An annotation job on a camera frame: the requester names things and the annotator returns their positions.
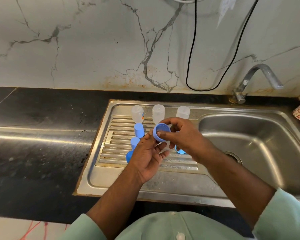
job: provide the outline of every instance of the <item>granite countertop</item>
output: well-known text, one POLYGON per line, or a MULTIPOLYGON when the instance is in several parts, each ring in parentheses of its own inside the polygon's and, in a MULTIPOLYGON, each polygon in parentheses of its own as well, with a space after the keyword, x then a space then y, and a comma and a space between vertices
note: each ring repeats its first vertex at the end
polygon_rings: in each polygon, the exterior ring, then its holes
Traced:
MULTIPOLYGON (((228 103, 222 95, 0 87, 0 216, 70 224, 96 203, 72 193, 110 99, 228 103)), ((292 110, 300 102, 248 96, 246 104, 292 110)), ((165 211, 197 212, 252 236, 232 208, 138 201, 128 223, 165 211)))

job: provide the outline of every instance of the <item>black cord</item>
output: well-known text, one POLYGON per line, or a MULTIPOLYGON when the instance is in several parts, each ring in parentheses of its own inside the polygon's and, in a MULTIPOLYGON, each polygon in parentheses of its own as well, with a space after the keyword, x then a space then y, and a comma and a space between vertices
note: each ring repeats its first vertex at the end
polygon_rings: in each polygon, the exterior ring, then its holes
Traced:
POLYGON ((258 1, 259 1, 259 0, 255 0, 254 3, 253 3, 253 6, 252 6, 252 8, 251 8, 251 10, 250 10, 250 12, 249 12, 248 17, 247 17, 247 20, 246 20, 246 22, 245 22, 245 24, 244 24, 244 26, 243 26, 243 28, 242 28, 242 31, 241 31, 241 34, 240 34, 240 37, 239 37, 239 40, 238 40, 237 48, 236 48, 236 50, 235 50, 234 56, 233 56, 233 58, 232 58, 232 61, 231 61, 230 64, 228 65, 228 68, 225 70, 225 72, 224 72, 224 74, 222 75, 222 77, 221 77, 220 81, 218 82, 218 84, 217 84, 214 88, 211 88, 211 89, 198 90, 198 89, 193 89, 192 87, 190 87, 190 86, 188 85, 188 75, 189 75, 190 60, 191 60, 192 50, 193 50, 193 46, 194 46, 194 44, 195 44, 196 33, 197 33, 197 0, 194 0, 194 34, 193 34, 193 41, 192 41, 192 46, 191 46, 190 55, 189 55, 189 60, 188 60, 187 77, 186 77, 186 79, 185 79, 185 83, 186 83, 186 85, 188 86, 188 88, 190 88, 190 89, 193 90, 193 91, 197 91, 197 92, 206 92, 206 91, 214 90, 214 89, 216 89, 216 88, 220 85, 222 79, 224 78, 225 74, 227 73, 227 71, 229 70, 229 68, 231 67, 233 61, 234 61, 235 58, 236 58, 236 55, 237 55, 237 52, 238 52, 238 49, 239 49, 239 45, 240 45, 240 42, 241 42, 242 35, 244 34, 244 30, 245 30, 245 28, 246 28, 246 26, 247 26, 247 23, 248 23, 248 21, 249 21, 251 15, 252 15, 252 12, 253 12, 254 8, 256 7, 258 1))

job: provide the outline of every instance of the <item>chrome faucet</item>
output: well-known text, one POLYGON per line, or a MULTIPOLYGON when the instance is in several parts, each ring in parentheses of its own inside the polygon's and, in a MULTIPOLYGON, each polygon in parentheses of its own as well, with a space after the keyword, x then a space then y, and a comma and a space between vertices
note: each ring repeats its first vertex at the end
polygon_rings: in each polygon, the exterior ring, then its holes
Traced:
POLYGON ((248 85, 249 81, 251 80, 252 76, 256 73, 257 70, 261 70, 264 76, 268 79, 269 83, 272 85, 274 89, 282 89, 284 86, 279 81, 277 76, 271 70, 271 68, 266 64, 257 64, 253 66, 248 73, 245 75, 244 79, 240 83, 239 87, 232 90, 233 95, 229 98, 229 101, 233 104, 243 104, 246 101, 246 96, 242 94, 246 86, 248 85))

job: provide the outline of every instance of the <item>peeling white patch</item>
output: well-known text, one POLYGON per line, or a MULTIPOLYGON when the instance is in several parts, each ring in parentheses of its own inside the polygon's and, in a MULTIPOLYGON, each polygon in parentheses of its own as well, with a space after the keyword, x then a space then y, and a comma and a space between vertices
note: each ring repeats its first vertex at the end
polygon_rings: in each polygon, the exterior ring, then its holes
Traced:
POLYGON ((221 23, 221 20, 225 16, 226 12, 228 11, 228 9, 230 8, 231 10, 233 10, 235 4, 236 4, 236 0, 221 0, 220 7, 219 7, 220 16, 219 16, 218 25, 216 26, 217 28, 221 23))

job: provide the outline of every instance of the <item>person's right hand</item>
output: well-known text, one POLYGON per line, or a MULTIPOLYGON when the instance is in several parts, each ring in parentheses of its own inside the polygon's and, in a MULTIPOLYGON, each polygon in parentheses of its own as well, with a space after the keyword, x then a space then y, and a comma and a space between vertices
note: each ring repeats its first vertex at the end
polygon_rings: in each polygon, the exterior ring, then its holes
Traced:
POLYGON ((157 135, 166 141, 170 141, 170 149, 175 145, 177 150, 182 149, 188 153, 193 160, 200 164, 221 153, 211 141, 205 138, 192 124, 190 120, 181 118, 168 118, 161 121, 171 125, 171 132, 157 131, 157 135))

